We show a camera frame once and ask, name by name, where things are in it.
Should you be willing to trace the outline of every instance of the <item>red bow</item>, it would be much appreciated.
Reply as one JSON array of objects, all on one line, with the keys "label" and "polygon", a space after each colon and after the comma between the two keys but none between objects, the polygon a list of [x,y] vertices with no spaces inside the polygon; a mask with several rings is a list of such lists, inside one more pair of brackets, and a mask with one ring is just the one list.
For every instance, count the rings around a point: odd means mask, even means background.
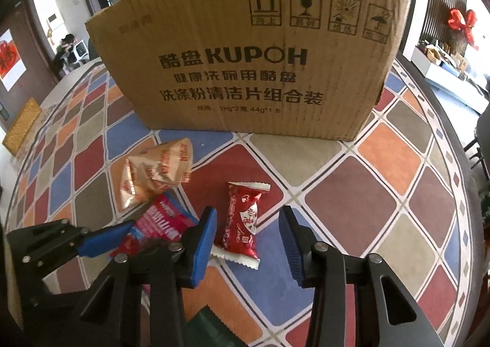
[{"label": "red bow", "polygon": [[466,12],[466,17],[463,17],[458,9],[451,9],[447,23],[452,30],[462,30],[467,42],[478,50],[478,46],[475,46],[475,38],[473,37],[473,32],[471,30],[475,26],[476,21],[476,13],[473,10],[468,10]]}]

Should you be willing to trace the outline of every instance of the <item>red poster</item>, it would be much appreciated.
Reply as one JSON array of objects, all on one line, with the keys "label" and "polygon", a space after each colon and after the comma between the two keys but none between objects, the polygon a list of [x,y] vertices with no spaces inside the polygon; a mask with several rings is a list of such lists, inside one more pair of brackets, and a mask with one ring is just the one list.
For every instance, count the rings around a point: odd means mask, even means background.
[{"label": "red poster", "polygon": [[20,59],[13,40],[10,42],[0,41],[0,79],[3,79]]}]

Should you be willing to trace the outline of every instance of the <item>chair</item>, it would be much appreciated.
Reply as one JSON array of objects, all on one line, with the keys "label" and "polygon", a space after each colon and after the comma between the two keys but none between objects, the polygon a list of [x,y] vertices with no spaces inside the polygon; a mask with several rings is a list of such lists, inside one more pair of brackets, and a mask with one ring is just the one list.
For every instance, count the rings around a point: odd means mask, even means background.
[{"label": "chair", "polygon": [[83,60],[89,59],[89,50],[87,49],[87,46],[85,45],[85,42],[80,40],[75,47],[73,48],[73,54],[75,54],[75,57],[77,58],[77,61],[75,61],[75,64],[83,64]]},{"label": "chair", "polygon": [[477,152],[469,159],[478,158],[478,161],[471,166],[473,169],[479,163],[482,164],[483,173],[485,179],[488,181],[488,168],[487,161],[490,160],[490,106],[487,106],[482,115],[478,118],[475,129],[475,138],[465,146],[465,152],[468,151],[473,145],[478,143]]}]

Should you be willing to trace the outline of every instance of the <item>cardboard box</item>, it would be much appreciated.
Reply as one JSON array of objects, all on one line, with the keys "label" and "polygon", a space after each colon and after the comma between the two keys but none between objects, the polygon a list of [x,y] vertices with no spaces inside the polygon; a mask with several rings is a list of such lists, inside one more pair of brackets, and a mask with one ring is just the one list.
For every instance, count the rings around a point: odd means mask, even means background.
[{"label": "cardboard box", "polygon": [[353,140],[410,0],[121,0],[87,22],[151,129]]}]

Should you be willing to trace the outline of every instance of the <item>sun symbol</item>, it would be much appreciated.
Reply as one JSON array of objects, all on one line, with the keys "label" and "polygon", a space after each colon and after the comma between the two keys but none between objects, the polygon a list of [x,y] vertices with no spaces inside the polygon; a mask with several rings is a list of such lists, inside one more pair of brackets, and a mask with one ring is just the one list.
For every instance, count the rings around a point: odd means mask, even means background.
[{"label": "sun symbol", "polygon": [[357,13],[358,3],[354,0],[338,0],[335,3],[335,10],[337,12],[332,18],[336,21],[340,21],[344,18],[354,18]]}]

